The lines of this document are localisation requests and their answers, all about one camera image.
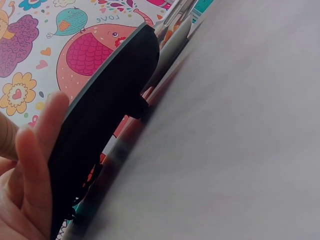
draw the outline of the bird wing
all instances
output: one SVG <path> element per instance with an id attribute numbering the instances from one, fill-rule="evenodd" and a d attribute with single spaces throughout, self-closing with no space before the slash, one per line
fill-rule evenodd
<path id="1" fill-rule="evenodd" d="M 64 30 L 66 30 L 71 24 L 65 20 L 62 20 L 59 25 L 58 28 L 61 32 L 63 32 Z"/>

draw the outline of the white surface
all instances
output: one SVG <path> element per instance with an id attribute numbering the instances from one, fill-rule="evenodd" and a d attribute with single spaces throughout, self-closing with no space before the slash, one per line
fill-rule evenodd
<path id="1" fill-rule="evenodd" d="M 319 9 L 220 1 L 87 239 L 320 239 Z"/>

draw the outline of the bird illustration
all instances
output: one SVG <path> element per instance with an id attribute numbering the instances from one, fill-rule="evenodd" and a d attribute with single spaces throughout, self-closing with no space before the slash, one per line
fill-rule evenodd
<path id="1" fill-rule="evenodd" d="M 68 36 L 78 32 L 85 32 L 87 21 L 87 14 L 81 9 L 77 7 L 67 8 L 56 16 L 57 31 L 55 33 L 48 33 L 46 37 L 50 39 L 54 35 Z"/>
<path id="2" fill-rule="evenodd" d="M 14 37 L 14 33 L 8 31 L 9 18 L 15 11 L 15 2 L 11 1 L 9 3 L 9 7 L 12 8 L 10 15 L 2 10 L 2 7 L 5 5 L 6 0 L 0 0 L 0 39 L 12 39 Z"/>

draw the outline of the skin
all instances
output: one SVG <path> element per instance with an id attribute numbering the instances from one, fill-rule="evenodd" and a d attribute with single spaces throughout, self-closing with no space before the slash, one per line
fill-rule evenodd
<path id="1" fill-rule="evenodd" d="M 50 238 L 52 193 L 48 159 L 68 106 L 64 93 L 52 94 L 34 128 L 18 130 L 18 162 L 0 157 L 0 239 Z"/>

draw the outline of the paper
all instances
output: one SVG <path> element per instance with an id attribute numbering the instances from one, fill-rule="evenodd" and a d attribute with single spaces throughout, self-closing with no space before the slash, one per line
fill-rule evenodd
<path id="1" fill-rule="evenodd" d="M 61 90 L 72 102 L 136 27 L 153 25 L 169 7 L 164 0 L 0 0 L 0 111 L 34 126 L 49 94 Z"/>

